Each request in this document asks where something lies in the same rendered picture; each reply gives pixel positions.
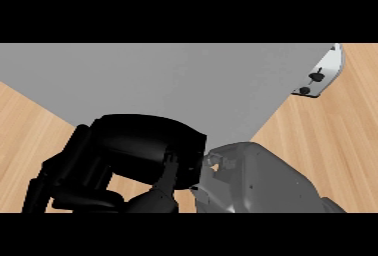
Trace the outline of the white door hinge bracket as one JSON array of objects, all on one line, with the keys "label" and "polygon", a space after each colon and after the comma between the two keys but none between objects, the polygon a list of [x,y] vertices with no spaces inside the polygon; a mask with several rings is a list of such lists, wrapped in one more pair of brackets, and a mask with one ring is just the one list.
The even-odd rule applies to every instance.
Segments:
[{"label": "white door hinge bracket", "polygon": [[292,95],[317,98],[338,78],[345,64],[342,44],[335,43],[301,81]]}]

